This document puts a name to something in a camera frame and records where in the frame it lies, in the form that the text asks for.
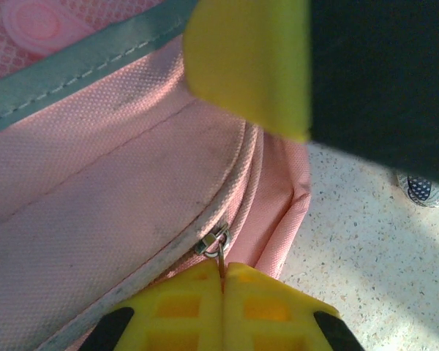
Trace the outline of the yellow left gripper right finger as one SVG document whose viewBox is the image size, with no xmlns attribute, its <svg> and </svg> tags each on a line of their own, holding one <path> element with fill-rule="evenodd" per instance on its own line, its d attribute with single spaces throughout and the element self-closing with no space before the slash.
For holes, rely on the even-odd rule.
<svg viewBox="0 0 439 351">
<path fill-rule="evenodd" d="M 224 350 L 363 350 L 331 305 L 242 263 L 230 263 Z"/>
</svg>

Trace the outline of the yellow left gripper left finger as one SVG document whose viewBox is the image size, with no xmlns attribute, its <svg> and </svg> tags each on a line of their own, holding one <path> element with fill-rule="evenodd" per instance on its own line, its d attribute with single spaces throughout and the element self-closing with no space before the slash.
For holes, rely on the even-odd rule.
<svg viewBox="0 0 439 351">
<path fill-rule="evenodd" d="M 222 284 L 203 261 L 114 306 L 82 350 L 222 350 Z"/>
</svg>

